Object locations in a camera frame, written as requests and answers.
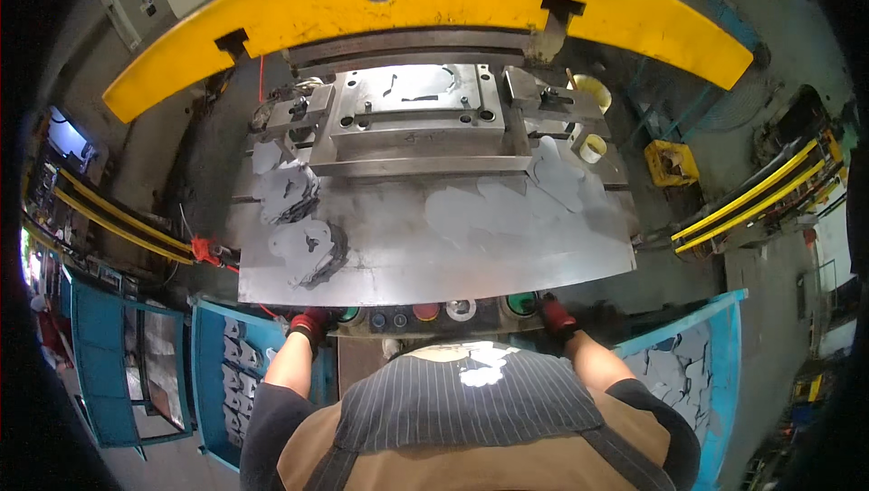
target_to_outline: apron strap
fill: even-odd
[[[332,446],[314,468],[304,491],[343,489],[359,453]]]
[[[639,491],[675,491],[675,485],[663,468],[649,461],[607,424],[581,434],[594,451]]]

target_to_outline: red rope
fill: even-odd
[[[277,314],[275,312],[267,309],[265,305],[263,305],[261,302],[257,302],[257,304],[260,305],[260,308],[263,309],[263,312],[265,312],[266,314],[271,315],[272,317],[277,317]]]
[[[228,270],[232,270],[233,272],[235,272],[235,274],[240,274],[240,273],[238,272],[238,268],[235,268],[235,267],[233,267],[232,265],[226,265],[226,268],[227,268]],[[257,302],[257,304],[260,305],[260,308],[263,309],[263,312],[265,312],[266,314],[271,315],[272,317],[277,317],[277,314],[276,314],[275,312],[272,312],[271,310],[267,309],[267,308],[265,307],[265,305],[262,304],[261,302]]]
[[[260,56],[260,103],[263,101],[263,60],[264,57]]]

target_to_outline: white bucket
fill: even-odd
[[[596,163],[606,153],[606,142],[597,135],[589,135],[580,146],[580,157],[586,162]]]

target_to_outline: blue bin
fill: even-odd
[[[692,491],[714,491],[720,488],[718,476],[727,452],[736,404],[740,396],[740,367],[742,353],[742,329],[740,301],[748,296],[748,290],[723,293],[710,299],[703,308],[668,323],[654,331],[617,344],[615,355],[623,357],[635,354],[666,341],[682,331],[708,322],[711,354],[711,395],[709,406],[718,413],[721,435],[706,434],[701,444],[701,467]]]
[[[223,327],[225,318],[231,317],[244,323],[244,339],[260,350],[263,367],[256,374],[265,377],[268,370],[266,349],[281,349],[284,336],[276,322],[243,314],[237,310],[198,300],[193,307],[192,330],[192,375],[193,397],[196,405],[196,422],[199,426],[201,451],[211,455],[235,472],[242,451],[229,442],[223,422]],[[328,404],[336,399],[330,393],[334,389],[334,351],[321,349],[311,372],[310,399],[316,404]]]

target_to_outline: yellow safety bar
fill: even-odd
[[[175,246],[176,248],[182,249],[184,251],[193,251],[193,249],[190,247],[189,244],[182,243],[182,242],[176,240],[175,238],[172,238],[171,236],[167,235],[166,233],[163,233],[157,229],[154,229],[153,227],[151,227],[148,224],[140,222],[132,215],[127,214],[123,210],[117,208],[114,204],[109,203],[108,201],[103,199],[103,197],[101,197],[97,193],[92,192],[88,188],[88,186],[81,183],[81,181],[76,180],[76,178],[74,176],[72,176],[71,173],[67,172],[66,170],[60,169],[59,171],[60,171],[61,175],[63,175],[64,178],[66,178],[67,180],[69,180],[72,183],[72,186],[74,188],[76,188],[76,191],[78,191],[82,195],[88,197],[92,201],[92,203],[94,203],[96,206],[105,210],[109,214],[114,215],[114,217],[118,218],[119,220],[121,220],[125,224],[132,225],[133,227],[136,227],[137,229],[139,229],[145,233],[148,233],[150,236],[153,236],[153,237],[157,238],[159,241],[161,241],[163,243],[167,243],[170,246]]]
[[[752,208],[746,210],[742,214],[737,215],[736,217],[734,217],[732,220],[730,220],[726,224],[723,224],[723,225],[719,226],[718,228],[713,229],[704,235],[701,235],[701,236],[698,236],[697,238],[694,238],[689,243],[687,243],[683,246],[679,246],[676,249],[676,253],[679,254],[679,253],[685,251],[686,249],[693,248],[697,244],[703,243],[703,242],[709,240],[710,238],[712,238],[713,236],[720,235],[724,231],[732,228],[734,225],[739,225],[742,222],[754,217],[756,214],[759,214],[760,212],[762,212],[770,204],[777,202],[783,196],[785,196],[788,193],[790,193],[791,191],[794,191],[795,189],[797,189],[799,184],[803,183],[804,181],[807,181],[809,178],[811,178],[812,176],[817,174],[818,171],[820,171],[822,168],[824,168],[824,160],[823,159],[818,161],[808,171],[799,175],[794,180],[789,181],[788,184],[785,185],[784,187],[782,187],[780,190],[773,193],[768,198],[764,199],[762,202],[755,204]]]
[[[679,0],[568,0],[567,33],[670,63],[729,90],[750,51]],[[251,57],[313,41],[432,26],[543,30],[543,0],[214,0],[158,38],[103,93],[124,123],[234,65],[215,40],[239,29]]]
[[[167,257],[168,259],[171,259],[173,261],[178,261],[178,262],[181,262],[185,265],[192,265],[193,264],[193,260],[190,258],[181,257],[177,254],[172,253],[168,249],[160,248],[159,246],[156,246],[156,245],[154,245],[146,240],[143,240],[142,238],[140,238],[132,233],[128,233],[127,231],[121,229],[117,225],[114,225],[112,222],[103,218],[103,216],[101,216],[100,214],[97,214],[96,212],[92,211],[87,206],[84,206],[83,204],[78,202],[76,199],[74,199],[72,196],[65,193],[63,190],[61,190],[60,188],[55,187],[54,193],[55,193],[55,195],[57,195],[58,198],[60,198],[61,201],[69,204],[72,209],[81,213],[82,215],[87,217],[89,220],[95,222],[96,224],[100,225],[101,227],[108,230],[109,232],[112,232],[115,235],[124,238],[125,240],[129,240],[130,242],[134,243],[137,246],[140,246],[142,248],[153,251],[154,253],[156,253],[160,256],[163,256],[163,257]]]
[[[817,145],[818,145],[818,141],[812,140],[809,144],[806,145],[805,148],[800,149],[795,156],[791,157],[788,160],[788,162],[781,165],[781,167],[779,167],[775,172],[773,172],[770,176],[768,176],[764,181],[762,181],[761,183],[754,186],[751,190],[744,193],[744,195],[741,195],[739,198],[733,200],[733,203],[727,203],[726,206],[723,206],[720,209],[715,210],[715,212],[704,217],[703,219],[701,219],[701,221],[697,222],[696,224],[690,225],[690,226],[682,229],[681,231],[679,231],[675,235],[671,236],[670,240],[677,240],[679,238],[683,238],[686,235],[690,235],[691,233],[702,229],[706,225],[710,225],[711,223],[721,219],[725,215],[730,214],[731,212],[733,212],[734,210],[736,210],[737,208],[739,208],[743,204],[751,201],[757,195],[760,195],[761,193],[763,193],[767,189],[773,187],[773,185],[775,185],[779,180],[781,180],[782,178],[787,176],[789,172],[796,169],[797,165],[799,165],[801,162],[803,162],[803,159]]]

